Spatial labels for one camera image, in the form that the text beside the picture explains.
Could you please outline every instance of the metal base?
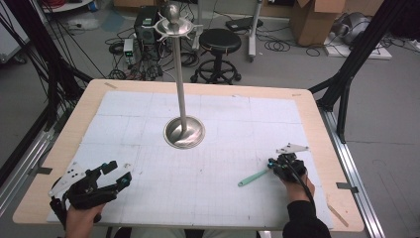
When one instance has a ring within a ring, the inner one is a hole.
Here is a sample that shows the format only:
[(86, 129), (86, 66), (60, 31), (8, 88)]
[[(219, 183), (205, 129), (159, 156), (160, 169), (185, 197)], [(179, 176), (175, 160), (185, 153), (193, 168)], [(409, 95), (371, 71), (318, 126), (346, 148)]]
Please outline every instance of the metal base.
[(201, 121), (191, 116), (186, 116), (186, 126), (182, 128), (181, 118), (177, 117), (166, 124), (163, 133), (164, 139), (174, 148), (190, 149), (203, 141), (205, 128)]
[(320, 114), (330, 134), (331, 142), (333, 143), (337, 155), (339, 156), (340, 163), (349, 184), (351, 187), (357, 188), (357, 192), (353, 192), (353, 196), (359, 207), (359, 211), (364, 220), (369, 236), (371, 238), (385, 237), (376, 213), (373, 210), (373, 206), (368, 198), (368, 193), (365, 190), (364, 183), (359, 176), (358, 169), (356, 168), (352, 155), (350, 154), (349, 147), (341, 142), (340, 136), (336, 132), (337, 119), (334, 113), (320, 109)]

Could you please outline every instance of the wooden table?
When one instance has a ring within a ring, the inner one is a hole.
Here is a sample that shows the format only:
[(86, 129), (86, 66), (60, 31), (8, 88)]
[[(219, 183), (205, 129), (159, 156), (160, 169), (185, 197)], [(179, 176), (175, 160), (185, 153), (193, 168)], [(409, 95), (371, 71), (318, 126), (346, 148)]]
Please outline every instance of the wooden table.
[[(13, 216), (16, 223), (47, 223), (46, 219), (51, 211), (50, 198), (48, 197), (51, 184), (63, 175), (69, 162), (74, 157), (92, 118), (95, 116), (104, 94), (112, 90), (176, 93), (176, 86), (171, 82), (109, 79), (91, 81), (43, 164), (45, 168), (52, 168), (51, 174), (35, 177)], [(294, 100), (331, 211), (334, 222), (332, 231), (358, 232), (364, 229), (363, 221), (351, 192), (348, 189), (337, 188), (336, 182), (346, 182), (346, 178), (315, 100), (308, 90), (185, 83), (184, 91), (186, 94), (198, 95), (235, 94), (248, 97)]]

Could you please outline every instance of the black stool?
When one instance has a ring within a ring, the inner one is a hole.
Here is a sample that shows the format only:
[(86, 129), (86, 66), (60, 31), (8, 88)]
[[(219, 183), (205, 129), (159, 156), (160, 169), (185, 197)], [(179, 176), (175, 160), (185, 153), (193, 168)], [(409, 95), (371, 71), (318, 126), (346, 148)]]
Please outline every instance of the black stool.
[[(191, 76), (191, 82), (197, 82), (198, 74), (206, 80), (206, 83), (219, 83), (227, 82), (232, 85), (232, 80), (241, 80), (241, 75), (229, 61), (222, 60), (222, 55), (229, 54), (237, 51), (241, 47), (241, 38), (235, 33), (225, 29), (210, 29), (205, 31), (200, 36), (200, 46), (211, 55), (215, 56), (215, 59), (210, 59), (203, 62), (196, 70), (195, 74)], [(205, 67), (206, 64), (214, 62), (212, 67)], [(227, 64), (228, 68), (222, 68), (222, 63)]]

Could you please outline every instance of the grid paper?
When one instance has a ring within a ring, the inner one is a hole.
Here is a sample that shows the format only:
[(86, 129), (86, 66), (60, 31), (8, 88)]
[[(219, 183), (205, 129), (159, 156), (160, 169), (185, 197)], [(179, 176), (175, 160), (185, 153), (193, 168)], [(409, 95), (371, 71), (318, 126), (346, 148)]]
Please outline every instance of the grid paper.
[[(309, 146), (293, 100), (185, 95), (187, 115), (205, 126), (204, 140), (179, 150), (163, 137), (179, 117), (176, 94), (110, 91), (73, 159), (85, 169), (117, 161), (98, 180), (115, 183), (131, 172), (130, 186), (109, 202), (101, 222), (122, 225), (281, 230), (287, 194), (272, 172), (238, 182), (267, 165), (288, 143)], [(333, 227), (310, 151), (296, 153), (316, 186), (317, 216)], [(58, 222), (51, 212), (48, 221)]]

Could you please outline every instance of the green tool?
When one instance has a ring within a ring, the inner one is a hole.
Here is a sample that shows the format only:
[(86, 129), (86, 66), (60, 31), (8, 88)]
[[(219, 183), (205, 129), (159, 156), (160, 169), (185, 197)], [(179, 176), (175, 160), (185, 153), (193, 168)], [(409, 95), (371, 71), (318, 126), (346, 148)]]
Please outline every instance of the green tool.
[(248, 184), (248, 183), (252, 182), (253, 180), (258, 179), (258, 178), (259, 178), (259, 177), (261, 177), (263, 174), (265, 174), (267, 171), (269, 171), (269, 168), (267, 168), (267, 169), (265, 169), (265, 170), (263, 170), (263, 171), (260, 171), (260, 172), (258, 172), (258, 173), (256, 173), (256, 174), (252, 175), (252, 176), (249, 176), (248, 178), (245, 178), (245, 179), (241, 180), (241, 181), (238, 183), (238, 186), (244, 186), (244, 185), (246, 185), (246, 184)]

